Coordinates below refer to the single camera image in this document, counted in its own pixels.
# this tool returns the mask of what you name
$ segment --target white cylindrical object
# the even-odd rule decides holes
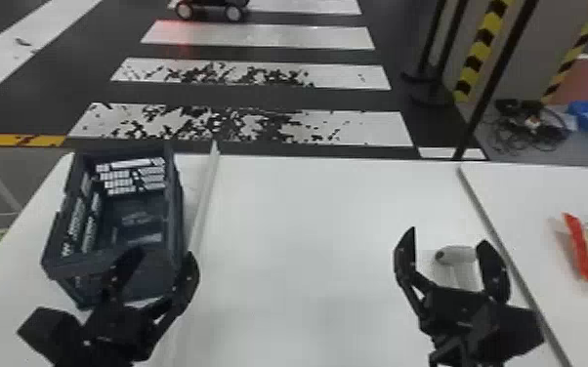
[[[446,246],[436,252],[436,261],[450,266],[456,285],[466,291],[480,291],[479,280],[474,264],[477,252],[469,246]]]
[[[477,252],[469,246],[446,246],[436,252],[436,261],[442,265],[474,263],[476,260]]]

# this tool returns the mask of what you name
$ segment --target gray floor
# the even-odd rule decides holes
[[[57,148],[2,147],[0,179],[24,206],[67,152]],[[14,210],[0,196],[0,228],[8,227],[15,218]]]
[[[558,111],[565,111],[566,109],[564,106],[555,106],[553,108]],[[494,149],[488,138],[490,134],[490,126],[483,123],[475,133],[477,140],[483,147],[483,151],[485,151],[490,160],[512,163],[588,167],[588,132],[573,132],[555,151],[545,152],[530,147],[525,150],[517,151],[515,155],[510,153],[500,153]]]

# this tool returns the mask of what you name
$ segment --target black cable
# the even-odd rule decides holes
[[[555,111],[549,108],[543,108],[543,111],[551,115],[561,125],[561,128],[551,124],[547,119],[541,119],[541,127],[533,131],[518,122],[522,118],[526,120],[527,116],[500,116],[495,120],[485,122],[490,125],[487,137],[488,145],[501,154],[514,156],[529,147],[544,152],[556,150],[567,139],[567,124],[563,117]]]

